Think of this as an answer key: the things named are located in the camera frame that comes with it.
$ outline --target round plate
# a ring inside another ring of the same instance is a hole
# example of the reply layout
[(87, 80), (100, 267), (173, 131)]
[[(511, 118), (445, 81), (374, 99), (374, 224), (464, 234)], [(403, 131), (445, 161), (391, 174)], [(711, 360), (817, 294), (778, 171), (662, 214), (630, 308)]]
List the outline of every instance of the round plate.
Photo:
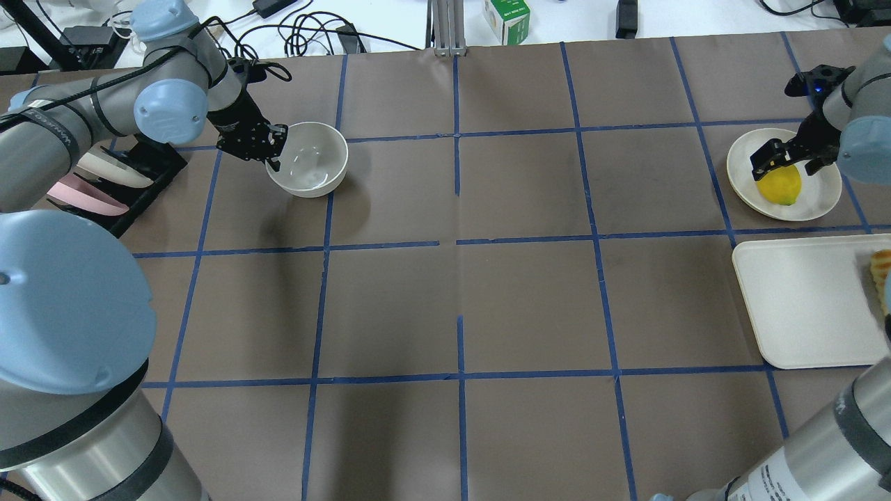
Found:
[(730, 147), (727, 153), (727, 176), (733, 191), (752, 209), (783, 221), (809, 221), (826, 215), (841, 198), (841, 174), (835, 164), (820, 169), (813, 176), (805, 173), (806, 161), (795, 166), (801, 174), (801, 194), (792, 205), (777, 205), (765, 199), (752, 178), (749, 157), (767, 141), (777, 138), (785, 142), (795, 133), (781, 128), (759, 128), (747, 132)]

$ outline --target yellow fruit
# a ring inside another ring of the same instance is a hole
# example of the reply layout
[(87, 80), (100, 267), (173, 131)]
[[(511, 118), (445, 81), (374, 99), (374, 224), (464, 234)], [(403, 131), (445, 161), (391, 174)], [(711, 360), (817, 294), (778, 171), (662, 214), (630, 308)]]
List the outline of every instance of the yellow fruit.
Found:
[(801, 193), (801, 175), (797, 167), (787, 165), (768, 172), (755, 186), (770, 203), (792, 205)]

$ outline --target metal bracket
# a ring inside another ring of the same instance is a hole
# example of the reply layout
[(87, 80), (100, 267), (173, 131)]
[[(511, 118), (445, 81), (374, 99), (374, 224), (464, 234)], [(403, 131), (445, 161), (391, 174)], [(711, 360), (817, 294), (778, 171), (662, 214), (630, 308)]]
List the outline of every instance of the metal bracket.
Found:
[(428, 0), (428, 40), (433, 52), (441, 57), (465, 55), (464, 0)]

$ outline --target grid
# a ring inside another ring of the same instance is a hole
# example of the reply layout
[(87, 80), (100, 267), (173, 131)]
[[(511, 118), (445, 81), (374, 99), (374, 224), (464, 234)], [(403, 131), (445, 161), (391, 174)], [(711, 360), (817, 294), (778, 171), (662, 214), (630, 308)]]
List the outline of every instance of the grid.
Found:
[[(799, 70), (798, 60), (795, 56), (789, 38), (785, 33), (781, 33), (783, 44), (789, 55), (789, 59), (796, 70)], [(651, 492), (639, 492), (637, 482), (635, 481), (635, 466), (633, 460), (633, 451), (631, 444), (632, 431), (629, 430), (626, 421), (625, 411), (625, 393), (623, 392), (623, 381), (627, 381), (630, 376), (660, 376), (670, 374), (764, 374), (770, 394), (772, 404), (776, 414), (776, 425), (779, 433), (783, 438), (789, 435), (789, 426), (787, 425), (786, 416), (783, 410), (781, 395), (778, 391), (774, 374), (778, 371), (766, 362), (761, 364), (750, 365), (709, 365), (709, 366), (653, 366), (653, 367), (634, 367), (623, 368), (619, 363), (619, 353), (617, 349), (616, 336), (613, 332), (613, 313), (610, 308), (610, 288), (611, 283), (609, 277), (605, 273), (605, 264), (603, 262), (603, 251), (601, 245), (606, 241), (626, 241), (636, 239), (683, 239), (685, 237), (718, 237), (725, 236), (730, 247), (735, 247), (737, 237), (742, 235), (766, 235), (766, 234), (829, 234), (837, 232), (849, 233), (866, 233), (871, 234), (873, 231), (881, 231), (891, 229), (891, 225), (871, 225), (867, 216), (857, 198), (857, 193), (851, 186), (850, 182), (845, 179), (845, 190), (854, 205), (857, 217), (860, 220), (859, 225), (836, 225), (836, 226), (795, 226), (795, 227), (760, 227), (760, 228), (734, 228), (732, 218), (725, 203), (725, 196), (719, 183), (719, 176), (715, 169), (712, 152), (709, 151), (709, 145), (706, 135), (706, 127), (721, 126), (753, 126), (753, 125), (771, 125), (790, 122), (798, 122), (802, 117), (788, 117), (782, 119), (741, 119), (741, 120), (701, 120), (699, 110), (694, 100), (694, 93), (691, 90), (691, 84), (688, 80), (688, 74), (684, 67), (684, 61), (678, 44), (674, 38), (669, 40), (677, 71), (680, 74), (683, 83), (683, 91), (686, 95), (687, 103), (690, 108), (692, 121), (657, 123), (657, 124), (627, 124), (627, 125), (607, 125), (597, 127), (583, 127), (580, 119), (579, 104), (576, 98), (576, 83), (573, 79), (573, 68), (568, 57), (567, 46), (560, 43), (560, 55), (562, 57), (562, 66), (565, 71), (566, 86), (570, 106), (572, 110), (573, 127), (558, 128), (536, 128), (536, 129), (517, 129), (517, 130), (493, 130), (493, 131), (471, 131), (462, 132), (461, 120), (461, 60), (454, 59), (452, 65), (452, 86), (453, 86), (453, 109), (454, 109), (454, 129), (448, 133), (422, 134), (416, 136), (376, 136), (376, 137), (350, 137), (348, 142), (351, 144), (362, 143), (386, 143), (386, 142), (403, 142), (403, 141), (428, 141), (442, 138), (453, 138), (454, 141), (454, 193), (460, 197), (462, 194), (462, 139), (468, 137), (493, 137), (493, 136), (547, 136), (547, 135), (574, 135), (577, 156), (580, 164), (580, 172), (578, 174), (582, 178), (582, 187), (584, 188), (584, 205), (587, 215), (588, 226), (590, 232), (586, 234), (563, 234), (563, 235), (546, 235), (531, 237), (497, 237), (497, 238), (465, 238), (455, 239), (454, 245), (458, 248), (462, 246), (479, 246), (479, 245), (496, 245), (496, 244), (534, 244), (544, 242), (590, 242), (593, 247), (593, 255), (595, 258), (596, 276), (591, 276), (591, 280), (597, 281), (597, 286), (601, 295), (601, 308), (603, 321), (606, 329), (607, 344), (609, 347), (609, 368), (602, 369), (575, 369), (575, 370), (536, 370), (536, 371), (491, 371), (491, 372), (475, 372), (466, 370), (465, 363), (465, 332), (464, 332), (464, 316), (459, 314), (454, 321), (456, 337), (457, 353), (455, 353), (455, 361), (457, 371), (441, 372), (429, 374), (392, 374), (392, 375), (374, 375), (374, 376), (321, 376), (320, 361), (324, 350), (324, 333), (325, 333), (325, 307), (328, 299), (329, 272), (331, 267), (331, 254), (340, 252), (360, 252), (368, 250), (383, 249), (408, 249), (421, 247), (442, 247), (451, 245), (451, 242), (441, 241), (411, 241), (411, 242), (380, 242), (380, 243), (359, 243), (359, 244), (332, 244), (331, 228), (337, 194), (332, 193), (326, 198), (325, 218), (324, 218), (324, 236), (323, 245), (321, 246), (298, 246), (298, 247), (257, 247), (257, 248), (236, 248), (236, 249), (205, 249), (205, 241), (208, 234), (208, 223), (211, 218), (211, 211), (214, 205), (214, 195), (217, 189), (217, 178), (220, 172), (220, 162), (222, 153), (217, 153), (213, 171), (210, 176), (209, 189), (207, 192), (206, 203), (204, 206), (203, 219), (201, 220), (198, 244), (195, 250), (177, 250), (163, 252), (139, 252), (135, 253), (138, 259), (157, 259), (157, 258), (193, 258), (193, 266), (191, 277), (189, 280), (188, 291), (185, 297), (184, 311), (182, 321), (179, 326), (176, 347), (173, 356), (173, 362), (170, 367), (169, 377), (165, 381), (147, 381), (143, 384), (145, 389), (164, 390), (164, 399), (162, 408), (159, 410), (163, 419), (168, 419), (171, 408), (171, 399), (180, 389), (195, 388), (237, 388), (237, 387), (282, 387), (282, 386), (299, 386), (308, 388), (308, 407), (307, 407), (307, 426), (305, 432), (305, 448), (303, 451), (303, 466), (300, 473), (303, 500), (309, 499), (309, 483), (310, 472), (314, 467), (313, 437), (317, 427), (316, 404), (317, 395), (320, 387), (324, 386), (341, 386), (341, 385), (361, 385), (361, 384), (390, 384), (402, 382), (439, 382), (454, 381), (458, 383), (458, 437), (460, 443), (460, 495), (462, 501), (474, 498), (470, 491), (469, 480), (469, 444), (468, 434), (468, 395), (467, 383), (471, 381), (483, 380), (511, 380), (511, 379), (550, 379), (550, 378), (611, 378), (614, 381), (614, 396), (617, 404), (617, 414), (615, 416), (618, 432), (620, 435), (622, 457), (624, 458), (624, 469), (626, 483), (628, 488), (628, 496), (633, 501), (644, 499), (651, 495)], [(341, 129), (343, 125), (344, 96), (346, 92), (347, 73), (350, 70), (349, 62), (352, 58), (344, 56), (340, 65), (339, 74), (339, 91), (337, 99), (337, 112), (335, 119), (335, 127)], [(672, 129), (672, 128), (693, 128), (699, 139), (702, 154), (704, 155), (707, 165), (710, 183), (714, 190), (714, 195), (720, 209), (721, 219), (723, 220), (723, 229), (711, 230), (684, 230), (684, 231), (662, 231), (662, 232), (628, 232), (628, 233), (602, 233), (598, 227), (597, 213), (594, 207), (595, 197), (592, 195), (591, 184), (589, 179), (589, 169), (585, 154), (584, 133), (597, 133), (607, 131), (621, 130), (647, 130), (647, 129)], [(184, 152), (205, 152), (213, 151), (213, 146), (190, 146), (182, 148)], [(201, 262), (203, 258), (208, 256), (234, 256), (234, 255), (250, 255), (250, 254), (284, 254), (284, 253), (306, 253), (322, 256), (322, 276), (321, 287), (318, 291), (318, 309), (315, 321), (315, 344), (312, 356), (312, 371), (310, 377), (306, 378), (283, 378), (283, 379), (246, 379), (246, 380), (181, 380), (177, 377), (180, 365), (180, 358), (183, 352), (184, 342), (186, 338), (187, 327), (192, 313), (192, 300), (195, 296), (196, 287), (200, 278)], [(215, 494), (215, 496), (224, 497), (225, 493)]]

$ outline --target rectangular white tray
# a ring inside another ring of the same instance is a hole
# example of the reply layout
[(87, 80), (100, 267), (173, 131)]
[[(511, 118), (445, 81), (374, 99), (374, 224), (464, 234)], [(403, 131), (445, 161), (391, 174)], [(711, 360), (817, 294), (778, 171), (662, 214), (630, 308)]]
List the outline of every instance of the rectangular white tray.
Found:
[(891, 353), (870, 256), (891, 234), (744, 242), (733, 251), (758, 348), (782, 369), (871, 365)]

